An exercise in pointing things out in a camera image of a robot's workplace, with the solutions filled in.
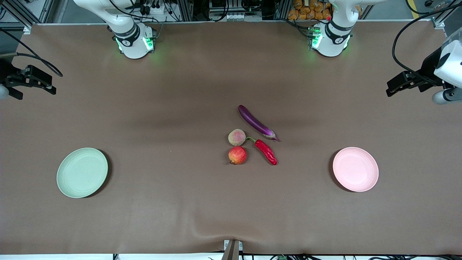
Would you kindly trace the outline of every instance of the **pink plate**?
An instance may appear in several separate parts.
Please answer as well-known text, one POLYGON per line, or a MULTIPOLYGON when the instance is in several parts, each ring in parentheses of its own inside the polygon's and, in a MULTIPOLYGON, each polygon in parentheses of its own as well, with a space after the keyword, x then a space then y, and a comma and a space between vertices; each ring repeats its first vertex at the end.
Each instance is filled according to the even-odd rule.
POLYGON ((368 191, 378 180, 378 166, 374 157, 361 148, 340 150, 334 158, 333 168, 337 180, 350 191, 368 191))

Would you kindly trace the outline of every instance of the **cable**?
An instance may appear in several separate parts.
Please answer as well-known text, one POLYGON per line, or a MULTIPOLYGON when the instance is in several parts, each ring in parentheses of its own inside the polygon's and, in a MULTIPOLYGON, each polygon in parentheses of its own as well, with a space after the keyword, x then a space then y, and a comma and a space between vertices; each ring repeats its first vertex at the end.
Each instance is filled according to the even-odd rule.
POLYGON ((405 26, 401 29, 401 31, 398 32, 398 34, 397 34, 396 37, 395 37, 395 40, 393 41, 393 47, 392 47, 392 49, 391 49, 391 54, 392 54, 392 56, 393 56, 393 60, 394 60, 398 65, 400 65, 402 68, 404 68, 405 70, 409 71, 410 73, 412 73, 412 74, 418 76, 419 78, 423 79, 425 82, 430 83, 430 84, 432 84, 432 85, 436 85, 436 86, 440 85, 441 83, 437 83, 437 82, 435 82, 435 81, 433 81, 433 80, 431 80, 431 79, 429 79, 429 78, 426 78, 426 77, 420 75, 419 73, 413 71, 411 68, 407 67, 407 66, 404 65, 403 63, 401 63, 401 62, 396 58, 396 54, 395 54, 396 43, 398 42, 398 38, 401 36, 401 34, 402 34, 409 26, 411 26, 411 25, 414 24, 415 22, 417 22, 417 21, 419 21, 419 20, 421 20, 421 19, 423 19, 423 18, 432 16, 432 15, 434 15, 434 14, 440 13, 440 12, 445 12, 445 11, 447 11, 447 10, 451 10, 451 9, 458 8, 458 7, 460 7, 460 6, 462 6, 462 3, 459 3, 459 4, 454 5, 454 6, 451 6, 451 7, 443 8, 443 9, 438 10, 438 11, 430 12, 430 13, 428 13, 428 14, 422 15, 422 16, 420 16, 420 17, 418 17, 418 18, 412 20, 412 21, 409 22, 407 25, 405 25, 405 26))
POLYGON ((174 15, 175 17, 173 17, 173 15, 172 15, 168 10, 167 10, 167 12, 169 13, 169 15, 170 15, 175 21, 180 22, 180 19, 176 16, 175 11, 173 10, 172 3, 170 2, 170 0, 168 0, 168 3, 169 3, 169 6, 170 6, 170 10, 171 10, 171 12, 173 13, 173 15, 174 15))
POLYGON ((205 9, 204 6, 205 6, 206 2, 207 2, 207 0, 202 0, 201 11, 202 11, 202 15, 204 16, 205 20, 210 21, 210 17, 206 14, 206 12, 204 10, 205 9))
POLYGON ((229 9, 230 3, 228 2, 228 0, 223 0, 223 14, 221 15, 220 19, 216 20, 215 22, 223 20, 227 16, 229 9))
POLYGON ((19 40, 18 38, 16 38, 13 34, 7 32, 6 30, 4 30, 3 28, 0 27, 0 31, 4 32, 6 35, 8 35, 9 37, 13 38, 15 41, 17 41, 18 43, 20 43, 22 46, 24 46, 27 50, 29 50, 33 55, 31 54, 27 54, 27 53, 17 53, 16 55, 18 56, 26 56, 26 57, 30 57, 30 58, 33 58, 33 59, 36 59, 36 60, 39 60, 41 61, 43 64, 45 64, 45 66, 47 66, 51 71, 53 71, 53 73, 55 73, 56 75, 62 77, 62 73, 61 71, 53 64, 51 64, 49 61, 47 60, 44 60, 42 59, 36 52, 34 52, 34 50, 32 50, 31 48, 29 48, 29 46, 27 46, 25 43, 23 43, 21 40, 19 40))
POLYGON ((260 4, 257 8, 251 10, 250 3, 249 3, 249 7, 245 7, 244 2, 245 2, 245 1, 241 1, 241 7, 242 7, 244 10, 248 11, 248 12, 257 12, 257 11, 260 11, 260 10, 261 10, 261 6, 263 5, 263 2, 261 2, 261 4, 260 4))
POLYGON ((305 27, 305 26, 301 26, 301 25, 297 25, 295 22, 291 22, 285 18, 277 18, 276 20, 281 20, 281 21, 285 21, 286 23, 290 24, 291 26, 293 27, 298 27, 300 29, 308 29, 308 27, 305 27))
POLYGON ((164 27, 165 22, 163 22, 162 25, 160 26, 159 33, 157 34, 156 39, 160 37, 160 33, 162 32, 162 28, 164 27))
POLYGON ((3 7, 0 7, 0 15, 1 15, 0 20, 2 20, 6 15, 6 9, 3 9, 3 7))
MULTIPOLYGON (((117 9, 119 10, 121 13, 123 14, 126 14, 126 15, 129 15, 131 17, 136 17, 136 18, 139 18, 139 19, 145 19, 146 17, 142 17, 142 16, 139 16, 139 15, 134 15, 134 14, 130 14, 130 13, 127 13, 125 11, 122 11, 120 8, 118 8, 114 2, 112 0, 109 0, 109 2, 111 2, 111 4, 117 9)), ((159 21, 157 19, 155 19, 154 17, 149 17, 149 19, 152 19, 152 22, 156 21, 157 23, 159 23, 159 21)))
POLYGON ((318 21, 318 22, 320 22, 320 23, 322 23, 322 24, 325 24, 325 25, 329 24, 329 22, 324 22, 324 21, 321 21, 321 20, 318 20, 318 19, 311 19, 311 20, 318 21))
POLYGON ((304 27, 304 26, 298 25, 298 24, 295 22, 295 20, 293 21, 293 23, 291 23, 289 20, 284 19, 284 18, 278 18, 277 20, 285 21, 286 23, 290 24, 291 26, 297 28, 298 32, 300 32, 301 35, 303 35, 303 36, 305 36, 305 37, 307 37, 307 38, 314 38, 313 36, 309 36, 309 35, 307 35, 306 33, 304 33, 304 32, 302 31, 302 29, 303 29, 303 30, 308 30, 308 27, 304 27))
POLYGON ((304 32, 302 31, 302 29, 297 25, 297 23, 295 22, 295 20, 293 21, 293 23, 295 24, 295 27, 297 28, 298 32, 300 32, 301 35, 303 35, 303 36, 305 36, 305 37, 307 37, 307 38, 314 38, 314 37, 310 37, 310 36, 308 36, 306 33, 304 33, 304 32))
POLYGON ((414 13, 416 13, 416 14, 428 14, 428 13, 431 13, 431 12, 419 12, 419 11, 417 11, 417 10, 414 10, 414 9, 412 8, 412 6, 409 4, 409 0, 405 0, 405 1, 406 1, 407 7, 408 7, 412 12, 414 12, 414 13))

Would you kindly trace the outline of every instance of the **green led light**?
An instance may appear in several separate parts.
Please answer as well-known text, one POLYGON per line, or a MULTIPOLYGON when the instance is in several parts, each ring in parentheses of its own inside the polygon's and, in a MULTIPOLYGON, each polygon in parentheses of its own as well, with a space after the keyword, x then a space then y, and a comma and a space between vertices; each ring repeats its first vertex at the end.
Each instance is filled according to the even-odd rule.
POLYGON ((313 44, 312 44, 313 48, 319 47, 319 43, 321 42, 321 40, 322 40, 322 33, 319 33, 316 36, 316 38, 313 39, 313 44))
POLYGON ((119 50, 122 51, 122 46, 120 46, 119 40, 116 38, 115 41, 117 42, 117 45, 119 46, 119 50))
POLYGON ((346 48, 348 46, 348 40, 350 39, 350 36, 348 36, 348 38, 346 38, 345 40, 345 45, 343 46, 343 48, 346 48))
POLYGON ((152 49, 153 49, 152 40, 151 40, 150 38, 144 38, 144 37, 143 37, 143 42, 145 43, 146 48, 147 48, 148 50, 152 50, 152 49))

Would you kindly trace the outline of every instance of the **plate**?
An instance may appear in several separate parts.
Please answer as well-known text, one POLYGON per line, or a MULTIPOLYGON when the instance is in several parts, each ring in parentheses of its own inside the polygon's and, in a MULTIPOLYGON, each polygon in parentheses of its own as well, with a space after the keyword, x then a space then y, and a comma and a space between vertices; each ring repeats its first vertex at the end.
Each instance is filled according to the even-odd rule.
POLYGON ((345 188, 354 192, 370 190, 378 180, 374 157, 357 147, 340 150, 334 158, 334 175, 345 188))
POLYGON ((71 152, 58 168, 59 190, 71 198, 92 195, 108 175, 108 161, 97 149, 81 148, 71 152))

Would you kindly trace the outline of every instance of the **peach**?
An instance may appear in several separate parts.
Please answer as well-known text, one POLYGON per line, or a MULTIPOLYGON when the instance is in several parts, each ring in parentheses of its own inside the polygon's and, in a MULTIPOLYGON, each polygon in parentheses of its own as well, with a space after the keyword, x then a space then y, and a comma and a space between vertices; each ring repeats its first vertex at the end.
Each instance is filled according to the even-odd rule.
POLYGON ((240 146, 245 142, 245 133, 240 129, 233 130, 228 135, 228 141, 234 146, 240 146))

